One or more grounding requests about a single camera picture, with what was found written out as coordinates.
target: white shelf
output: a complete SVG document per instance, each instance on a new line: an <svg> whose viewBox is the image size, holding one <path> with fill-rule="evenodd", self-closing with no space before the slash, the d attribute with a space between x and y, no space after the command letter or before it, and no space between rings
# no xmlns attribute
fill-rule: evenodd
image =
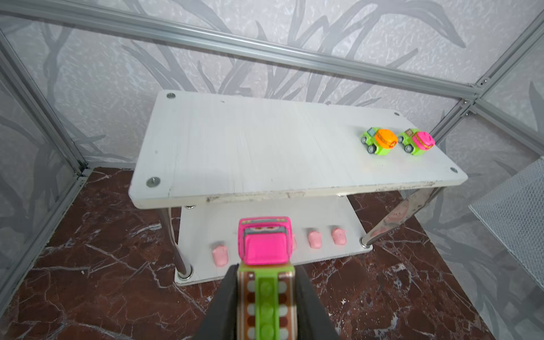
<svg viewBox="0 0 544 340"><path fill-rule="evenodd" d="M252 216L289 216L293 224L298 247L293 251L291 263L304 264L325 259L361 254L372 250L359 243L364 232L357 215L347 197L306 197L296 199L240 202L225 204L204 204L193 209L182 208L178 246L193 266L188 280L178 285L218 280L225 276L229 266L240 263L238 256L238 221ZM332 230L340 227L346 230L347 243L339 246L332 240ZM322 234L321 249L311 249L308 233ZM228 264L218 268L212 257L212 250L226 245Z"/></svg>
<svg viewBox="0 0 544 340"><path fill-rule="evenodd" d="M174 93L169 99L167 93ZM141 209L459 185L438 147L368 154L370 127L414 127L390 109L161 91L129 195ZM159 177L150 188L146 182Z"/></svg>

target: toy truck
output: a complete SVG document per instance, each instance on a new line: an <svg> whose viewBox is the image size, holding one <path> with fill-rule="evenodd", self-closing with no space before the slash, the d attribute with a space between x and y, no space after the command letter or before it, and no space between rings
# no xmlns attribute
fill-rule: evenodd
<svg viewBox="0 0 544 340"><path fill-rule="evenodd" d="M295 268L289 217L238 224L238 340L296 340Z"/></svg>
<svg viewBox="0 0 544 340"><path fill-rule="evenodd" d="M402 132L398 140L404 145L404 151L414 156L426 153L435 145L435 140L429 133L416 128Z"/></svg>
<svg viewBox="0 0 544 340"><path fill-rule="evenodd" d="M386 155L398 142L397 136L388 129L372 127L361 136L361 142L368 145L370 154Z"/></svg>

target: toy truck with pink burger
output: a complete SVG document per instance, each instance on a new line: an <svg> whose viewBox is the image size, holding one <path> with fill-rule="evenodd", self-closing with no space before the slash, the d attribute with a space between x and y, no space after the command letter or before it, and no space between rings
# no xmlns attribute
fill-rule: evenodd
<svg viewBox="0 0 544 340"><path fill-rule="evenodd" d="M428 132L416 128L402 132L398 139L404 145L404 151L414 156L424 154L435 146L435 140Z"/></svg>

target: pink toy hood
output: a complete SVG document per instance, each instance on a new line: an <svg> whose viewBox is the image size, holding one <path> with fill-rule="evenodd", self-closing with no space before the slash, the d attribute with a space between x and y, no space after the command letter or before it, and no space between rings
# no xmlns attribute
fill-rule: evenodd
<svg viewBox="0 0 544 340"><path fill-rule="evenodd" d="M413 135L412 141L421 150L428 150L435 145L434 138L427 132L419 131Z"/></svg>

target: red marble floor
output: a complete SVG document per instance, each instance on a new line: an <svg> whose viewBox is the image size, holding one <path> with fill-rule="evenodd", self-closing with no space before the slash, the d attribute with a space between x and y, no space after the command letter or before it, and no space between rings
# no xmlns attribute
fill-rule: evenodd
<svg viewBox="0 0 544 340"><path fill-rule="evenodd" d="M190 339L220 281L179 288L132 172L96 169L0 319L11 339ZM369 230L397 192L350 197ZM492 339L415 218L374 251L305 265L343 339Z"/></svg>

